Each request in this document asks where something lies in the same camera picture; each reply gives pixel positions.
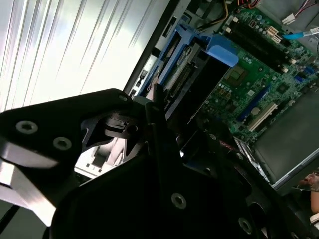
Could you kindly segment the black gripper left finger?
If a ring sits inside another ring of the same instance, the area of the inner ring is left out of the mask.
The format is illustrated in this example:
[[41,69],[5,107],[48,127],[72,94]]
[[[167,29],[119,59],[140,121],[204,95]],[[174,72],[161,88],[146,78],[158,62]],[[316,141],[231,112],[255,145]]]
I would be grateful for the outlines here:
[[[0,194],[34,212],[172,211],[194,208],[190,170],[153,99],[108,89],[4,111],[0,115]],[[77,186],[73,169],[89,149],[124,139],[127,163]]]

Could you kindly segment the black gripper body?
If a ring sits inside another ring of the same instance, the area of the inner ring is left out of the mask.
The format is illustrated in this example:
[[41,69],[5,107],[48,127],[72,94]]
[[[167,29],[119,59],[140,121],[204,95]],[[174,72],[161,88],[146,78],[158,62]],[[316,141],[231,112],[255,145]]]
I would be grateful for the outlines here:
[[82,185],[53,217],[53,239],[246,239],[249,210],[234,169],[216,176],[178,158],[135,159]]

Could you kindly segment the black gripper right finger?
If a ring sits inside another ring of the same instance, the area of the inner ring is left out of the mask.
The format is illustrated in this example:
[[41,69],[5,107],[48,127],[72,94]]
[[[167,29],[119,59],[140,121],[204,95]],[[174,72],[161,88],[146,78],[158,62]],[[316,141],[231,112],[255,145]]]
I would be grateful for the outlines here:
[[220,123],[199,123],[212,153],[225,222],[238,239],[308,239],[310,226],[237,149],[230,150],[229,130]]

